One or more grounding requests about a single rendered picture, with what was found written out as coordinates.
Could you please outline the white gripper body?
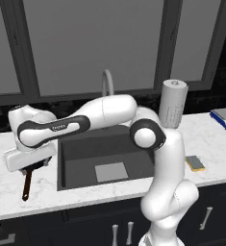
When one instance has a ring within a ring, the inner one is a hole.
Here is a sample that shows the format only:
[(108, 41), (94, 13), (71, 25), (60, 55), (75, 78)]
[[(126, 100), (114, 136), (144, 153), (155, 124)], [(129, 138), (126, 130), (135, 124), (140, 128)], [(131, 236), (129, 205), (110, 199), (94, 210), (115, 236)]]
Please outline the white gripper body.
[(22, 152), (16, 148), (11, 149), (4, 153), (3, 160), (5, 161), (7, 168), (10, 172), (21, 170), (26, 166), (46, 160), (55, 156), (57, 153), (55, 144), (49, 142), (41, 147), (34, 149), (30, 152)]

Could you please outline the dark grey sink basin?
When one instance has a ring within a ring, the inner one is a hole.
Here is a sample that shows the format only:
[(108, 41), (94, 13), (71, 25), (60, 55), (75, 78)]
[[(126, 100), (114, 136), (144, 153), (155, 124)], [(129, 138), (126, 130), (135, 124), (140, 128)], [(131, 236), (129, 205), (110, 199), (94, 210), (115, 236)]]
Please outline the dark grey sink basin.
[(132, 143), (126, 126), (58, 140), (58, 191), (153, 176), (153, 158)]

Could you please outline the yellow sponge with grey top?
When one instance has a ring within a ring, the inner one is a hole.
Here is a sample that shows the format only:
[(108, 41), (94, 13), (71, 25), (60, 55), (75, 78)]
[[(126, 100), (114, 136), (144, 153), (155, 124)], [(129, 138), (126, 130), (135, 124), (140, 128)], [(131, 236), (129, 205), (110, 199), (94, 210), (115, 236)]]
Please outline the yellow sponge with grey top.
[(196, 156), (186, 157), (186, 163), (188, 164), (189, 168), (193, 172), (203, 171), (205, 169), (205, 166), (203, 165), (203, 163)]

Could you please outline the dark drawer front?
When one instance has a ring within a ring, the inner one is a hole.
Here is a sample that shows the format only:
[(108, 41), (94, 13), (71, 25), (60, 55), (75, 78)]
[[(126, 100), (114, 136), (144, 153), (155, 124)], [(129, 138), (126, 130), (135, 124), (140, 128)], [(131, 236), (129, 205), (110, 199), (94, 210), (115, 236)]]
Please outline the dark drawer front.
[(51, 234), (62, 225), (58, 211), (1, 220), (0, 239), (15, 234), (15, 242), (4, 246), (54, 246)]

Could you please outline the dark cupboard door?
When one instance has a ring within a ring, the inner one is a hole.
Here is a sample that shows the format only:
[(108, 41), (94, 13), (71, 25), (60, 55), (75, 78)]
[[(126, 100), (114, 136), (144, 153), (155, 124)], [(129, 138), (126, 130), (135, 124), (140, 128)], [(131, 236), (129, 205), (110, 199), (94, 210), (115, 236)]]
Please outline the dark cupboard door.
[[(199, 199), (179, 224), (177, 235), (185, 246), (226, 246), (226, 184), (199, 187)], [(200, 231), (207, 207), (213, 211)]]
[(121, 215), (111, 206), (94, 205), (63, 212), (63, 222), (72, 236), (73, 246), (112, 246), (112, 225), (120, 227)]
[(132, 244), (130, 246), (138, 246), (141, 238), (147, 233), (150, 228), (150, 222), (143, 216), (140, 209), (140, 199), (131, 199), (125, 202), (125, 210), (123, 211), (123, 229), (122, 241), (123, 246), (126, 245), (128, 222), (134, 222), (132, 232)]

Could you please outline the curved silver tap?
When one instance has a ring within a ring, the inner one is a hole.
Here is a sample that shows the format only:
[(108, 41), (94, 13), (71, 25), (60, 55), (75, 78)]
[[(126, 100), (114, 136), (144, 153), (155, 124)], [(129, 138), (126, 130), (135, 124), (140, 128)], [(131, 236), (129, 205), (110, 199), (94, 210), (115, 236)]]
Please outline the curved silver tap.
[(113, 77), (109, 69), (102, 73), (102, 96), (114, 95)]

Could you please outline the grey framed window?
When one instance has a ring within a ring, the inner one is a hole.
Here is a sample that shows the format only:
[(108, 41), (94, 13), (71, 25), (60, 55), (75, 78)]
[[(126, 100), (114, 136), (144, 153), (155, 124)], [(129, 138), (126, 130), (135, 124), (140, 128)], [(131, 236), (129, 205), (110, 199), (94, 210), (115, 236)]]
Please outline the grey framed window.
[(0, 0), (0, 106), (208, 90), (225, 36), (226, 0)]

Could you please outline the white paper towel roll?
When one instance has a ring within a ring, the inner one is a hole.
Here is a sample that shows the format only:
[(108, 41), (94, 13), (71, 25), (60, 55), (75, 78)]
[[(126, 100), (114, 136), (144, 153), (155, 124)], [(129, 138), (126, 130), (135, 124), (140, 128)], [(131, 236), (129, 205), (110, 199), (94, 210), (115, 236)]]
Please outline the white paper towel roll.
[(188, 85), (180, 80), (165, 80), (159, 109), (159, 118), (165, 128), (177, 129), (181, 123)]

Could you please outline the blue and white kitchen scale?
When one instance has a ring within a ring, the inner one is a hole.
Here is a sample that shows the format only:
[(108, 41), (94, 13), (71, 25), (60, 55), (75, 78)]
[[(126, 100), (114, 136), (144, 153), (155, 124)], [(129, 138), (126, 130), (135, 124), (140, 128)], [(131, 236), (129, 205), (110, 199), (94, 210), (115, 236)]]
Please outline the blue and white kitchen scale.
[(211, 110), (210, 117), (217, 121), (226, 130), (226, 109)]

